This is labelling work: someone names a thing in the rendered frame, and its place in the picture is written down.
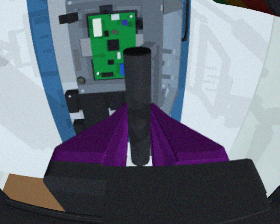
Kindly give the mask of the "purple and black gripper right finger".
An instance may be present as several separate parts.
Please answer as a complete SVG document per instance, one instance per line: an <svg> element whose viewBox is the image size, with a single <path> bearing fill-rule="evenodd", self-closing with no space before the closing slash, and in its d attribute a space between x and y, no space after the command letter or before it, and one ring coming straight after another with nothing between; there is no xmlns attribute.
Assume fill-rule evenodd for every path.
<svg viewBox="0 0 280 224"><path fill-rule="evenodd" d="M171 118L154 103L150 145L152 166L163 166L163 159L164 166L230 161L222 145Z"/></svg>

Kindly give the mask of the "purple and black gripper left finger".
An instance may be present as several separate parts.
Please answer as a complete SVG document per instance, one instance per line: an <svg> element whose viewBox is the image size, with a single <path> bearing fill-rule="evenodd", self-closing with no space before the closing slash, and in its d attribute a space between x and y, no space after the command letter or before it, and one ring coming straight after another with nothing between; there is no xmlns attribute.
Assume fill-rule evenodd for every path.
<svg viewBox="0 0 280 224"><path fill-rule="evenodd" d="M128 131L128 110L124 103L106 119L56 146L49 163L69 161L126 166Z"/></svg>

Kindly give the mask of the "green circuit board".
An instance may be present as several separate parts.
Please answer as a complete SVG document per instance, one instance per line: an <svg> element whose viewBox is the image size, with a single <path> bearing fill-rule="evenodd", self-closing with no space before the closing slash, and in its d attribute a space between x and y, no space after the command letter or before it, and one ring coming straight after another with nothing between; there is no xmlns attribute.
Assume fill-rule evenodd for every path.
<svg viewBox="0 0 280 224"><path fill-rule="evenodd" d="M123 50L136 46L135 12L88 16L88 22L95 79L125 78Z"/></svg>

